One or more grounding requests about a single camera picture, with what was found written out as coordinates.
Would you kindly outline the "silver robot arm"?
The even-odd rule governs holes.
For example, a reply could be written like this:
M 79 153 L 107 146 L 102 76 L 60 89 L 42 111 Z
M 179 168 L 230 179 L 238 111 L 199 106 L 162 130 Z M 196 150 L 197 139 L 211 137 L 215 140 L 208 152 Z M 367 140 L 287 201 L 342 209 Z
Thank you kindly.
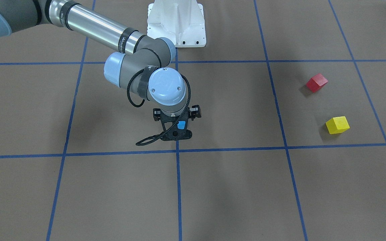
M 190 106 L 191 88 L 187 78 L 170 68 L 176 47 L 166 37 L 151 38 L 124 26 L 74 0 L 0 0 L 0 37 L 49 23 L 83 34 L 111 49 L 104 64 L 107 81 L 124 88 L 132 106 L 146 101 L 159 105 L 153 118 L 163 131 L 137 143 L 159 139 L 190 139 L 188 121 L 202 116 L 199 105 Z

